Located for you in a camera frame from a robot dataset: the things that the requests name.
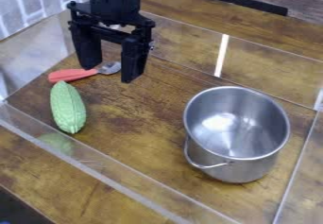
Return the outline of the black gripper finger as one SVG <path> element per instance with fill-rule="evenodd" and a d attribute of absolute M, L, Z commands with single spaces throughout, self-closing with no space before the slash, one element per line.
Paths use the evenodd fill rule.
<path fill-rule="evenodd" d="M 122 50 L 122 82 L 131 83 L 146 69 L 150 46 L 138 37 L 127 37 Z"/>
<path fill-rule="evenodd" d="M 69 30 L 80 66 L 89 70 L 103 62 L 102 39 L 88 27 L 72 24 Z"/>

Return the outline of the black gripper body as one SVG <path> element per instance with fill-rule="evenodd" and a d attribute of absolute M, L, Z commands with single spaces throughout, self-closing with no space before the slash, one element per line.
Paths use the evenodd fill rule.
<path fill-rule="evenodd" d="M 89 2 L 71 2 L 67 5 L 71 10 L 69 30 L 72 33 L 75 47 L 85 40 L 106 40 L 122 44 L 134 37 L 147 49 L 151 49 L 151 32 L 155 21 L 144 17 L 139 10 L 131 12 L 119 10 L 107 11 L 107 6 L 92 6 Z"/>

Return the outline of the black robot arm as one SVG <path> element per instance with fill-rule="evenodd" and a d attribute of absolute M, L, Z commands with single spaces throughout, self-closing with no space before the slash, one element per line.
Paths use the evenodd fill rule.
<path fill-rule="evenodd" d="M 140 0 L 88 0 L 67 4 L 68 22 L 80 66 L 103 62 L 102 41 L 122 46 L 122 82 L 131 83 L 146 70 L 155 21 L 140 14 Z"/>

